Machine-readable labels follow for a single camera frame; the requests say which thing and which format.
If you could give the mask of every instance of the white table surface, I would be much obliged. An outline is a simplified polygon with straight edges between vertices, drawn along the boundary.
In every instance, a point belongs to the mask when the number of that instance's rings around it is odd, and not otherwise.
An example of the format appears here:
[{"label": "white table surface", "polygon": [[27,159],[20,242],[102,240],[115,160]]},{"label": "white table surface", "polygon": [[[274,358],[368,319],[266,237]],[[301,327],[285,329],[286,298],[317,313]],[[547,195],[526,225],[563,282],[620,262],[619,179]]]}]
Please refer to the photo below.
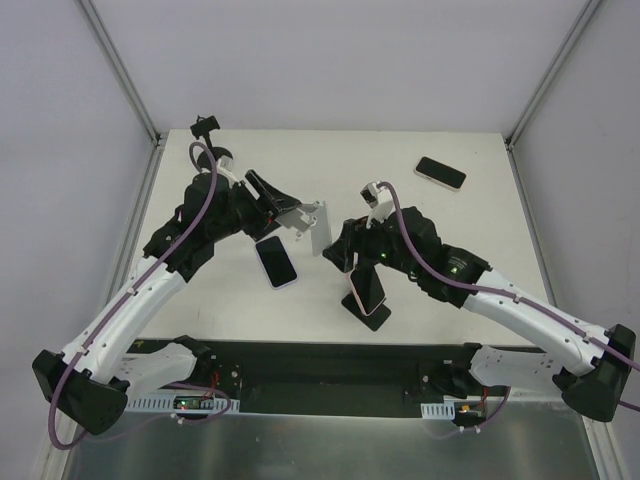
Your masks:
[{"label": "white table surface", "polygon": [[[136,249],[183,201],[195,175],[188,130],[172,130]],[[488,260],[512,281],[546,298],[502,137],[498,134],[221,130],[214,145],[234,155],[238,177],[255,169],[266,181],[304,202],[326,200],[334,239],[342,222],[369,211],[359,195],[374,180],[388,180],[402,206],[431,218],[444,243]],[[416,176],[429,156],[467,174],[459,192]],[[253,241],[238,234],[216,244],[214,258],[149,323],[141,338],[299,341],[384,344],[529,345],[504,327],[431,299],[406,276],[378,268],[391,317],[371,332],[340,304],[345,276],[312,257],[308,237],[278,231],[298,271],[295,284],[272,290]]]}]

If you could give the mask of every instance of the black smartphone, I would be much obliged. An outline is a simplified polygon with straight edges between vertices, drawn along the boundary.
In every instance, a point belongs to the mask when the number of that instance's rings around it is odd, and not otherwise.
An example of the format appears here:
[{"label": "black smartphone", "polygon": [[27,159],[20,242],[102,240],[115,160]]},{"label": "black smartphone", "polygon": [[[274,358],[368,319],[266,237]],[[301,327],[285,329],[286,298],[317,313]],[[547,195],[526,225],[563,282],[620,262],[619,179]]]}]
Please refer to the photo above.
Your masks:
[{"label": "black smartphone", "polygon": [[456,170],[443,163],[436,162],[429,157],[422,157],[418,165],[416,165],[414,172],[416,175],[455,191],[460,190],[465,178],[467,178],[466,173],[462,173],[460,170]]},{"label": "black smartphone", "polygon": [[256,251],[273,288],[285,287],[298,279],[280,237],[269,237],[256,243]]},{"label": "black smartphone", "polygon": [[356,268],[347,274],[360,312],[368,317],[386,300],[382,283],[373,267]]}]

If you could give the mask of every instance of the red wire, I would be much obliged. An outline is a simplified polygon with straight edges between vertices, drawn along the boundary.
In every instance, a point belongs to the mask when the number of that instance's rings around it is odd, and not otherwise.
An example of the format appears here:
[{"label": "red wire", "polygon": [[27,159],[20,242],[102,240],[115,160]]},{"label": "red wire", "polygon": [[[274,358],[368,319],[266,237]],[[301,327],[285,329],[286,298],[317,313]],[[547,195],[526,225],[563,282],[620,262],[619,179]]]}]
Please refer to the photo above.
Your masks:
[{"label": "red wire", "polygon": [[482,394],[482,402],[480,402],[480,405],[482,405],[482,410],[483,410],[484,412],[486,412],[486,411],[487,411],[487,404],[486,404],[486,401],[487,401],[487,397],[488,397],[488,396],[489,396],[489,387],[484,387],[484,392],[483,392],[483,394]]},{"label": "red wire", "polygon": [[[218,384],[218,379],[219,378],[220,377],[218,376],[218,372],[213,372],[213,375],[211,375],[211,388],[212,389],[216,388],[216,385]],[[205,393],[202,396],[203,399],[209,399],[211,397],[213,397],[213,391],[209,391],[209,392]]]}]

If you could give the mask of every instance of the gray floor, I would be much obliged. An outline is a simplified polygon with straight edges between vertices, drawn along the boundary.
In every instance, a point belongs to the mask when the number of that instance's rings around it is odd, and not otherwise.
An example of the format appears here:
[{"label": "gray floor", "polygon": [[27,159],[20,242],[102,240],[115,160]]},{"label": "gray floor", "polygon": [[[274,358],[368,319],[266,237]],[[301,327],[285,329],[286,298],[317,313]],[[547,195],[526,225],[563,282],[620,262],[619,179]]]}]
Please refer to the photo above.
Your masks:
[{"label": "gray floor", "polygon": [[[127,413],[105,436],[150,416]],[[598,478],[580,417],[558,404],[510,402],[480,435],[429,436],[449,430],[401,419],[229,415],[179,427],[161,418],[83,442],[64,479]]]}]

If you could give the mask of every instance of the phone lying flat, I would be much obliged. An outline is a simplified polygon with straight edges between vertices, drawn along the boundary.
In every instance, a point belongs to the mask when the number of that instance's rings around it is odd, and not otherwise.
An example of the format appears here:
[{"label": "phone lying flat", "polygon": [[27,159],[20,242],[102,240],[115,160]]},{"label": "phone lying flat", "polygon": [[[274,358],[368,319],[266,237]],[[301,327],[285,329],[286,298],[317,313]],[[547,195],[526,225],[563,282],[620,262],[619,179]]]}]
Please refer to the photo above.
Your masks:
[{"label": "phone lying flat", "polygon": [[460,170],[456,170],[429,157],[422,157],[413,171],[420,177],[431,180],[438,185],[456,192],[460,190],[467,178],[466,173],[462,173]]},{"label": "phone lying flat", "polygon": [[273,236],[256,243],[256,252],[273,288],[286,287],[298,279],[280,237]]}]

